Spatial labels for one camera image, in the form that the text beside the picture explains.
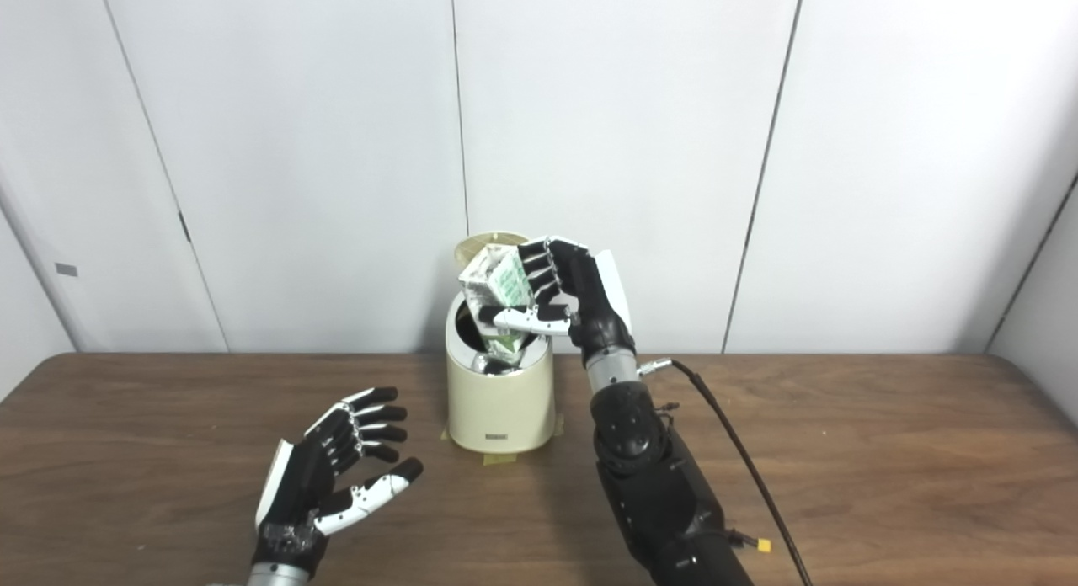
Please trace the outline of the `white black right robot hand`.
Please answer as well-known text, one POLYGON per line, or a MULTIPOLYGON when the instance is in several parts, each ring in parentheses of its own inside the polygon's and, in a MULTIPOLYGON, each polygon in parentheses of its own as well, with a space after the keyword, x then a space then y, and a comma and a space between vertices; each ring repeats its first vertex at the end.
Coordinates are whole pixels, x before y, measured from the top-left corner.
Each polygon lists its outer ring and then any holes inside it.
POLYGON ((618 349, 636 353, 627 298, 609 251, 591 253, 569 238, 545 236, 516 245, 528 297, 515 305, 483 301, 478 324, 512 333, 566 337, 583 362, 618 349))

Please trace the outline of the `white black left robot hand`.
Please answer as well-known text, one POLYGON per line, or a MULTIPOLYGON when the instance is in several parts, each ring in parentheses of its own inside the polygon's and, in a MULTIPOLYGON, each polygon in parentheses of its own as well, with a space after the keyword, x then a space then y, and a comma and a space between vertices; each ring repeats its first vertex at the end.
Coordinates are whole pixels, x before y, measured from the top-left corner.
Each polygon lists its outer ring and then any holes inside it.
POLYGON ((249 585, 308 585, 328 541, 365 520, 419 479, 419 459, 401 459, 396 387, 338 399, 296 443, 280 440, 259 496, 249 585))

